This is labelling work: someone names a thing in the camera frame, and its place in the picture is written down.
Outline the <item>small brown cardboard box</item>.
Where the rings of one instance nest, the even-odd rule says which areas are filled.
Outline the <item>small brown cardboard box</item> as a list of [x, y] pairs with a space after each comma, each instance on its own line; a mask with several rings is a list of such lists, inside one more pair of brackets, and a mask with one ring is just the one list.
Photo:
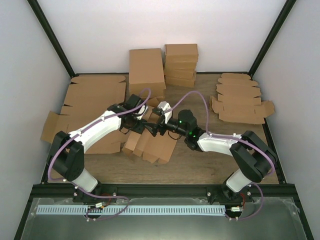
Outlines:
[[178, 138], [176, 133], [168, 131], [164, 135], [158, 133], [155, 137], [147, 129], [141, 134], [130, 131], [122, 151], [127, 156], [135, 155], [151, 164], [155, 162], [167, 164], [171, 159]]

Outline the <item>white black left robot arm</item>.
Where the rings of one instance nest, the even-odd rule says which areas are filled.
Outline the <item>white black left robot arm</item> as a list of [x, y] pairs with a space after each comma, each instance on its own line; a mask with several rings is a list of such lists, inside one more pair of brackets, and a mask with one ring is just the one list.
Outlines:
[[122, 128], [144, 130], [142, 116], [147, 112], [147, 101], [132, 94], [122, 103], [116, 103], [87, 125], [71, 131], [59, 131], [53, 138], [47, 157], [47, 178], [50, 181], [70, 182], [91, 202], [102, 199], [101, 183], [85, 169], [85, 153], [99, 140]]

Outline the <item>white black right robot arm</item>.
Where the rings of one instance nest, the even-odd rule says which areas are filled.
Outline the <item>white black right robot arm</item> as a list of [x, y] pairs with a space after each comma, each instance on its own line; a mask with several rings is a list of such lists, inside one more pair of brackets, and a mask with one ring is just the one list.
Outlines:
[[153, 113], [158, 116], [157, 122], [143, 124], [153, 136], [176, 133], [185, 138], [185, 144], [193, 151], [215, 152], [234, 158], [238, 170], [221, 185], [221, 195], [229, 202], [236, 200], [243, 188], [261, 182], [275, 171], [277, 155], [253, 131], [235, 135], [207, 133], [198, 126], [197, 119], [188, 109], [181, 110], [177, 119], [159, 109]]

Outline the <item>large folded cardboard box bottom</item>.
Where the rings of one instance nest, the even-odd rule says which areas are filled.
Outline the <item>large folded cardboard box bottom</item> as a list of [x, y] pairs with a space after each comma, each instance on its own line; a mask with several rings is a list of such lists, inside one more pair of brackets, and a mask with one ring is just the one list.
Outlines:
[[[135, 94], [132, 94], [129, 99], [128, 102], [133, 105], [133, 106], [138, 106], [140, 105], [142, 102], [144, 102], [144, 98], [141, 98]], [[151, 107], [157, 107], [158, 104], [164, 100], [164, 97], [153, 97], [153, 98], [149, 98], [148, 101], [146, 102], [146, 105], [151, 106]]]

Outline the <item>large folded cardboard box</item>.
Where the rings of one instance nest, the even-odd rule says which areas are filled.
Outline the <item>large folded cardboard box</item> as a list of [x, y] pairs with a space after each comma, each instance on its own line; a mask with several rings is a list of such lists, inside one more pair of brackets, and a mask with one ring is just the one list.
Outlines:
[[[142, 102], [144, 102], [144, 98], [141, 98], [135, 94], [132, 94], [129, 99], [128, 102], [133, 105], [133, 106], [138, 106], [140, 105]], [[153, 98], [149, 98], [148, 101], [146, 102], [146, 105], [151, 106], [151, 107], [157, 107], [158, 104], [164, 100], [164, 97], [153, 97]]]
[[139, 95], [145, 88], [151, 90], [152, 98], [165, 96], [166, 83], [160, 48], [129, 51], [129, 93]]

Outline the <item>small folded box bottom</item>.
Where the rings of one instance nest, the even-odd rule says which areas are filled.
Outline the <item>small folded box bottom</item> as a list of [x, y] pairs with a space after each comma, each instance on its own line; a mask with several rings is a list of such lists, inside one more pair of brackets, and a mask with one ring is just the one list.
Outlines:
[[195, 80], [194, 79], [166, 77], [165, 83], [170, 86], [180, 86], [180, 87], [193, 88], [195, 85]]

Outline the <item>large folded cardboard box top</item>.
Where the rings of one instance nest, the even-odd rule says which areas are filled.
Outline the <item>large folded cardboard box top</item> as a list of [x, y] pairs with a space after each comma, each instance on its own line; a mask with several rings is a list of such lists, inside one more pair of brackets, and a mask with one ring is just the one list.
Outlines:
[[160, 48], [129, 51], [129, 93], [139, 95], [145, 88], [151, 90], [152, 98], [165, 96], [166, 83]]

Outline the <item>small folded box stack top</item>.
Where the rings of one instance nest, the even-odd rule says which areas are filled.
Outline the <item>small folded box stack top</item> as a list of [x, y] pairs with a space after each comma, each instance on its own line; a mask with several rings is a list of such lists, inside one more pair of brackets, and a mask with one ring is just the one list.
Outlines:
[[197, 62], [199, 59], [198, 45], [192, 44], [166, 44], [165, 60], [175, 62]]

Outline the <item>large flat cardboard blank rear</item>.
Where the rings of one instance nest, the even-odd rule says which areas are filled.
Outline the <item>large flat cardboard blank rear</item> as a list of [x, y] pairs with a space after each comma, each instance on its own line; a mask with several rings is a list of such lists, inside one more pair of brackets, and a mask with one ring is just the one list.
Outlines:
[[125, 99], [126, 77], [123, 75], [80, 75], [71, 79], [64, 104], [82, 105], [92, 101], [100, 104], [119, 103]]

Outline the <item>large flat cardboard blank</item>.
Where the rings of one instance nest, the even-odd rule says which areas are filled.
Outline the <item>large flat cardboard blank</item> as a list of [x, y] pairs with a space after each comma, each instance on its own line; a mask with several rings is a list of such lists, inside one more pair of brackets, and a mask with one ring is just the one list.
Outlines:
[[[61, 115], [50, 111], [44, 123], [40, 139], [51, 144], [54, 136], [58, 132], [63, 131], [65, 133], [69, 133], [75, 131], [101, 116], [106, 110], [106, 106], [63, 106], [61, 109]], [[121, 131], [113, 131], [96, 142], [89, 150], [86, 151], [86, 153], [113, 154], [120, 152], [121, 144], [125, 143], [129, 137], [129, 134], [125, 134], [125, 132], [125, 129], [122, 129]]]
[[126, 77], [123, 75], [80, 75], [71, 79], [64, 104], [82, 105], [92, 101], [100, 104], [119, 103], [125, 99]]

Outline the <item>stack of small flat blanks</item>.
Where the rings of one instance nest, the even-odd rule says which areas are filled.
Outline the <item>stack of small flat blanks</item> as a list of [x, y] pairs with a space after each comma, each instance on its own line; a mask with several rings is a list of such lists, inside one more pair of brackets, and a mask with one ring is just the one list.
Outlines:
[[210, 109], [224, 122], [260, 125], [275, 113], [273, 102], [262, 100], [258, 82], [248, 74], [222, 73], [216, 92]]

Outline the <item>large flat cardboard blank front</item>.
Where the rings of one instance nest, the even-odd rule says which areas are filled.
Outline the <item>large flat cardboard blank front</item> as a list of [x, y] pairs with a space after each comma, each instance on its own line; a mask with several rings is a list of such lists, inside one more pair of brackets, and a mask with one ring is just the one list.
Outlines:
[[[51, 144], [54, 136], [58, 132], [63, 131], [65, 133], [69, 133], [75, 131], [101, 116], [106, 110], [106, 106], [63, 106], [61, 109], [61, 115], [50, 111], [44, 123], [40, 139]], [[120, 152], [121, 144], [125, 143], [129, 137], [129, 134], [125, 134], [125, 132], [125, 129], [122, 129], [121, 131], [113, 131], [96, 142], [89, 150], [86, 151], [86, 153], [113, 154]]]

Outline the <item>clear acrylic cover plate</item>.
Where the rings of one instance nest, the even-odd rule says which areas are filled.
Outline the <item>clear acrylic cover plate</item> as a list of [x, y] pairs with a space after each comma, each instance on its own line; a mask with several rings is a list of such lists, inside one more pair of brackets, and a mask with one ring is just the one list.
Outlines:
[[[245, 220], [227, 215], [37, 215], [39, 205], [87, 206], [69, 200], [35, 200], [22, 239], [24, 240], [304, 240], [306, 234], [291, 199], [255, 198], [247, 203]], [[136, 198], [110, 206], [197, 206], [196, 198]]]

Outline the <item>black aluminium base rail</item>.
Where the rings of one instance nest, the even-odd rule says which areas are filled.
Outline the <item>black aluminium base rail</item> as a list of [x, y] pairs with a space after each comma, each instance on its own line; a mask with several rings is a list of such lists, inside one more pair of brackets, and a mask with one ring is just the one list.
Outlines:
[[[209, 203], [237, 203], [242, 200], [239, 193], [223, 193], [219, 184], [103, 184], [100, 195], [106, 197], [115, 194], [127, 198], [202, 198]], [[75, 189], [71, 184], [48, 183], [32, 187], [29, 200], [33, 198], [71, 198], [76, 203], [93, 204], [99, 201]]]

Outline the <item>black frame post left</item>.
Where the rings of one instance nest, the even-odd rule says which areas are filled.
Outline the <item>black frame post left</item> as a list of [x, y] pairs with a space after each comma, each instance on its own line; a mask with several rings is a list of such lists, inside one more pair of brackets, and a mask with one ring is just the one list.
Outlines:
[[47, 38], [49, 39], [52, 47], [54, 48], [56, 54], [58, 55], [62, 65], [67, 71], [68, 75], [71, 78], [76, 76], [75, 71], [73, 70], [61, 44], [59, 43], [58, 38], [56, 37], [49, 21], [47, 20], [45, 13], [43, 12], [39, 2], [37, 0], [27, 0], [29, 6], [31, 7], [34, 15], [36, 16], [38, 22], [40, 23], [43, 31], [45, 32]]

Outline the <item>black frame post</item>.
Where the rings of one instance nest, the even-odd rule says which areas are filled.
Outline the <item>black frame post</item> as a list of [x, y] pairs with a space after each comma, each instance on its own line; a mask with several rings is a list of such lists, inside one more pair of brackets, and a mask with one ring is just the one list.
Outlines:
[[76, 76], [75, 71], [73, 70], [61, 44], [59, 43], [58, 38], [56, 37], [49, 21], [47, 20], [45, 13], [43, 12], [39, 2], [37, 0], [27, 0], [29, 6], [31, 7], [34, 15], [36, 16], [38, 22], [40, 23], [43, 31], [45, 32], [47, 38], [49, 39], [52, 47], [54, 48], [56, 54], [58, 55], [62, 65], [67, 71], [68, 75], [71, 78]]
[[264, 57], [266, 56], [268, 50], [270, 49], [272, 43], [274, 42], [276, 36], [278, 35], [280, 29], [285, 23], [288, 15], [290, 14], [292, 8], [294, 7], [296, 0], [286, 0], [283, 7], [281, 8], [274, 24], [272, 25], [261, 49], [259, 50], [253, 64], [251, 65], [248, 73], [251, 77], [254, 76], [259, 66], [261, 65]]

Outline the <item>black frame post right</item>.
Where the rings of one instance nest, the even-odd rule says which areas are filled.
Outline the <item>black frame post right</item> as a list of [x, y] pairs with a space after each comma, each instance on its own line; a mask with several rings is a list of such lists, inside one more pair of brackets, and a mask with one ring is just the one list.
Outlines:
[[278, 35], [280, 29], [285, 23], [288, 15], [290, 14], [292, 8], [294, 7], [296, 0], [286, 0], [283, 7], [281, 8], [274, 24], [272, 25], [261, 49], [259, 50], [253, 64], [251, 65], [248, 73], [251, 77], [254, 76], [259, 66], [261, 65], [264, 57], [266, 56], [268, 50], [270, 49], [272, 43], [274, 42], [276, 36]]

